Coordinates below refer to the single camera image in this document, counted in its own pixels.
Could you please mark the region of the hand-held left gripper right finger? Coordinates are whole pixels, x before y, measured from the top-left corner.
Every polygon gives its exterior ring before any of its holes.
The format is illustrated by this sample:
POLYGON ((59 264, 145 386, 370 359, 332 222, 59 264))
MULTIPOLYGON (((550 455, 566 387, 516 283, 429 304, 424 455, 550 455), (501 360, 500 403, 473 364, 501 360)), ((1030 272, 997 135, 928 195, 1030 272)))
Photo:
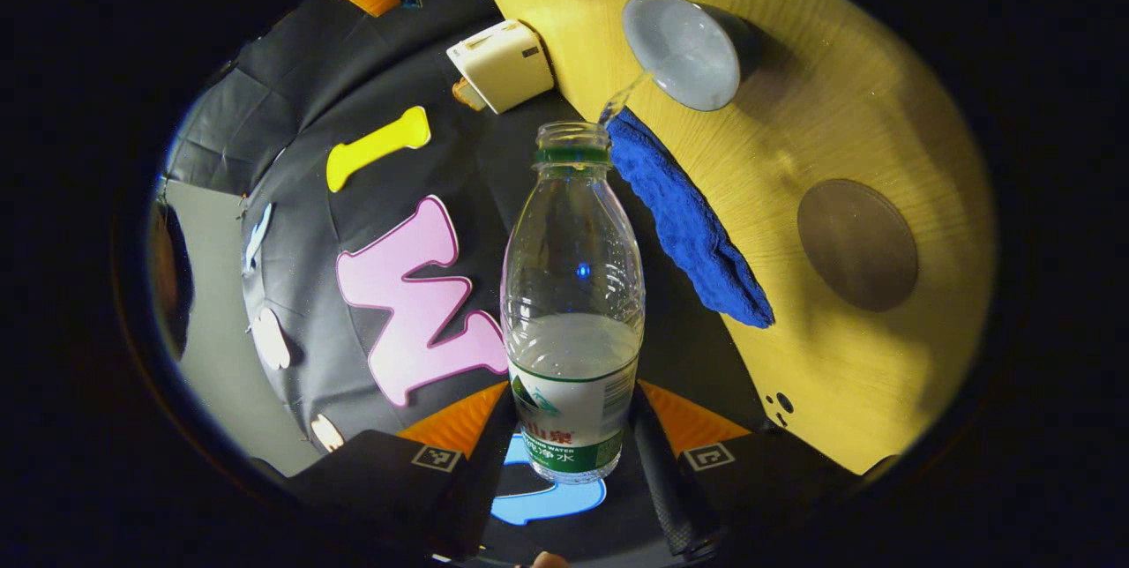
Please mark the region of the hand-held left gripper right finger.
POLYGON ((675 557, 799 528, 857 475, 782 429, 753 431, 638 381, 632 434, 654 512, 675 557))

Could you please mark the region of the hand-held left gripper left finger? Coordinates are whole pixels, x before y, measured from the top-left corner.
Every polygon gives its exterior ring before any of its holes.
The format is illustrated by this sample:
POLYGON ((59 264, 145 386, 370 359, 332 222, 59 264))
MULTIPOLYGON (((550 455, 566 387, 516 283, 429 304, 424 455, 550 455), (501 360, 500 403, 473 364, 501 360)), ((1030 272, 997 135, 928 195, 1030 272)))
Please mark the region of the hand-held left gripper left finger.
POLYGON ((517 422, 511 385, 483 388, 400 434, 366 430, 291 480, 320 519, 411 563, 479 552, 517 422))

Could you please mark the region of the clear plastic water bottle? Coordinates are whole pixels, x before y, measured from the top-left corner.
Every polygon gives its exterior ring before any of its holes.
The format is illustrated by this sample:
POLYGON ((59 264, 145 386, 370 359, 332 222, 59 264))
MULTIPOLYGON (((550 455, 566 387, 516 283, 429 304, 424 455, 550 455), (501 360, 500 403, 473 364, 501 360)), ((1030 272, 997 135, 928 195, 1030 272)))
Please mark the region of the clear plastic water bottle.
POLYGON ((586 484, 624 447, 644 342, 645 279, 610 186, 605 126, 540 126, 536 180, 505 246, 501 327, 511 397, 539 477, 586 484))

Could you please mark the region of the round grey coaster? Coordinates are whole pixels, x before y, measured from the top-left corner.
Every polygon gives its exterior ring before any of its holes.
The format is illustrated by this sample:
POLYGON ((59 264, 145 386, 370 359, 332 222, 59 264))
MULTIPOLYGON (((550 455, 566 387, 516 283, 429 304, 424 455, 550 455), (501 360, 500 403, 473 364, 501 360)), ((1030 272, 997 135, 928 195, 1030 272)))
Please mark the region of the round grey coaster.
POLYGON ((914 234, 879 191, 846 178, 815 183, 800 198, 796 226, 811 266, 859 311, 892 311, 914 292, 914 234))

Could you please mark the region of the white and blue teacup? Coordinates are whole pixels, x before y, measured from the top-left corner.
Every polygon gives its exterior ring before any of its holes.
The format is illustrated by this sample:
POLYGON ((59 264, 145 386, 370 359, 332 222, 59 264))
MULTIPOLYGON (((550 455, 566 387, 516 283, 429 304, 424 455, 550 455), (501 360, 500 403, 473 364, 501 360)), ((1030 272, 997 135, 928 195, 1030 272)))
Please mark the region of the white and blue teacup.
POLYGON ((758 69, 761 30, 750 21, 690 0, 628 0, 625 42, 653 81, 689 110, 729 105, 758 69))

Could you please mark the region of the white toaster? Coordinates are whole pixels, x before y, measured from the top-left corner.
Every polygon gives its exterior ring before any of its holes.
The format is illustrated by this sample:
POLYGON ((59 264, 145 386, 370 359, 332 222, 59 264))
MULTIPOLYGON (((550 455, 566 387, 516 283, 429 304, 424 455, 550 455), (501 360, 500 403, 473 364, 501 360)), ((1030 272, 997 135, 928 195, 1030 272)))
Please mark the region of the white toaster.
POLYGON ((467 78, 496 114, 554 88, 539 34, 517 19, 497 21, 446 50, 460 78, 467 78))

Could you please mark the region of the blue towel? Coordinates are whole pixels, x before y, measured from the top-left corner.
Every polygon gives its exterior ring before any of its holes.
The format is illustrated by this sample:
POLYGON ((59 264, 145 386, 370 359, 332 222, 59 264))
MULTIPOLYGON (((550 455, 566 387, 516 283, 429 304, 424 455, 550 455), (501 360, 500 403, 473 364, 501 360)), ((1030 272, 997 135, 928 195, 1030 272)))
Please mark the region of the blue towel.
POLYGON ((610 161, 653 215, 660 248, 692 283, 707 311, 749 327, 771 327, 765 288, 708 199, 660 139, 631 110, 606 125, 610 161))

